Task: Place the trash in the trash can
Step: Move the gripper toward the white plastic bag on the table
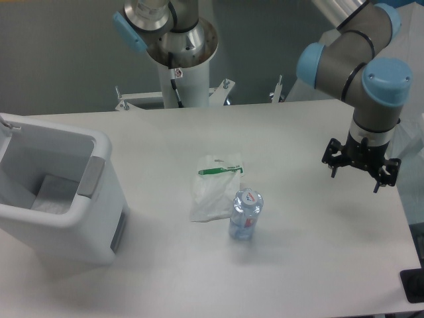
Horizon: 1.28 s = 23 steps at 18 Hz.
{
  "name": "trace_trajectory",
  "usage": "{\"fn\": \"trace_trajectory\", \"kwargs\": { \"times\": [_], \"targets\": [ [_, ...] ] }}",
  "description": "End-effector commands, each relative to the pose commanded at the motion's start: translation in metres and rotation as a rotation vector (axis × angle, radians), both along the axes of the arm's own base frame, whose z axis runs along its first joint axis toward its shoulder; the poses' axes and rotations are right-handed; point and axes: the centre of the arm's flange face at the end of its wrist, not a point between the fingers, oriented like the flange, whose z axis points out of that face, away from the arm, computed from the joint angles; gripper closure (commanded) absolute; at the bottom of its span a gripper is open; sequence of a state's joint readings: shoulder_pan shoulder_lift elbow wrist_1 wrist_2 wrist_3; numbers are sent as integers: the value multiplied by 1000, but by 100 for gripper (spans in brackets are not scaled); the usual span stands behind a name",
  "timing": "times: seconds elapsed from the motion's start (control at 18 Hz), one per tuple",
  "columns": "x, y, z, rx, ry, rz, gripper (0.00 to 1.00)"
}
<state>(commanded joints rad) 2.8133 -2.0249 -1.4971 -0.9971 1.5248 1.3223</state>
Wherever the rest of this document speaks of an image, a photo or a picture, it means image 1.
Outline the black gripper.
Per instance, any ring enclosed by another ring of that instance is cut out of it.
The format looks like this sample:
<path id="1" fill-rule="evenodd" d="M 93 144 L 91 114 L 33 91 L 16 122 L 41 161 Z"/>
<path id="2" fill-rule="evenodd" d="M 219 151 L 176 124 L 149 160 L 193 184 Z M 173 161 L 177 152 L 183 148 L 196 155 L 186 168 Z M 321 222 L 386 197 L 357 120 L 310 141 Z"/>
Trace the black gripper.
<path id="1" fill-rule="evenodd" d="M 397 182 L 401 159 L 385 159 L 388 143 L 380 146 L 371 146 L 370 141 L 356 141 L 348 133 L 346 144 L 343 146 L 337 139 L 332 138 L 321 159 L 331 170 L 331 177 L 334 178 L 339 168 L 349 165 L 370 172 L 370 175 L 376 180 L 374 193 L 377 193 L 381 187 L 394 187 Z"/>

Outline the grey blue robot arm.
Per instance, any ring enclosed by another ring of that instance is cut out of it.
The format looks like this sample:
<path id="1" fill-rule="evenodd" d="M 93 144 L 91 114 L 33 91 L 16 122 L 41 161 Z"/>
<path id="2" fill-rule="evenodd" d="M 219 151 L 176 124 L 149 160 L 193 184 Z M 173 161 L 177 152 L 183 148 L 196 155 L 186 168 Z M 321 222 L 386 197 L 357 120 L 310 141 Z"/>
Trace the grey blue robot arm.
<path id="1" fill-rule="evenodd" d="M 396 58 L 380 52 L 401 27 L 397 10 L 369 1 L 316 1 L 339 37 L 330 45 L 310 44 L 299 57 L 296 76 L 354 109 L 347 140 L 331 139 L 322 161 L 333 172 L 352 166 L 368 172 L 377 187 L 394 186 L 401 160 L 386 150 L 413 74 Z M 157 65 L 164 106 L 208 107 L 209 61 L 215 55 L 215 28 L 199 16 L 197 1 L 126 1 L 113 24 L 135 52 Z"/>

